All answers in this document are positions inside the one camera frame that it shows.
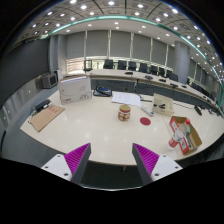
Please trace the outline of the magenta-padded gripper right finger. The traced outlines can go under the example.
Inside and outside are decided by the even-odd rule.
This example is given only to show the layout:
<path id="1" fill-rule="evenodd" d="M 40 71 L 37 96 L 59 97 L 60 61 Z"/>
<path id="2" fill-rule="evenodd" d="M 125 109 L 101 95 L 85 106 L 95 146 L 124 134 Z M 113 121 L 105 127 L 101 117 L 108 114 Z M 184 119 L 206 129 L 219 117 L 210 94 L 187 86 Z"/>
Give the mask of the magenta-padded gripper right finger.
<path id="1" fill-rule="evenodd" d="M 182 169 L 168 155 L 158 155 L 137 143 L 132 145 L 132 154 L 137 163 L 143 185 L 152 183 Z"/>

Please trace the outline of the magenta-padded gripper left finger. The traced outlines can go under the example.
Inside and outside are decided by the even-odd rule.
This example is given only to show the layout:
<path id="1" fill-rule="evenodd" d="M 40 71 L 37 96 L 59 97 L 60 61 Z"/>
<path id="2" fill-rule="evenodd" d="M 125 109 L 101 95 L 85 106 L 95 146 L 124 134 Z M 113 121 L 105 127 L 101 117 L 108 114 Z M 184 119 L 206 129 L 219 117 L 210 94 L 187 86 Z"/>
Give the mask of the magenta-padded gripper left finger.
<path id="1" fill-rule="evenodd" d="M 42 166 L 42 169 L 75 184 L 80 184 L 90 154 L 91 144 L 87 143 L 65 155 L 56 154 Z"/>

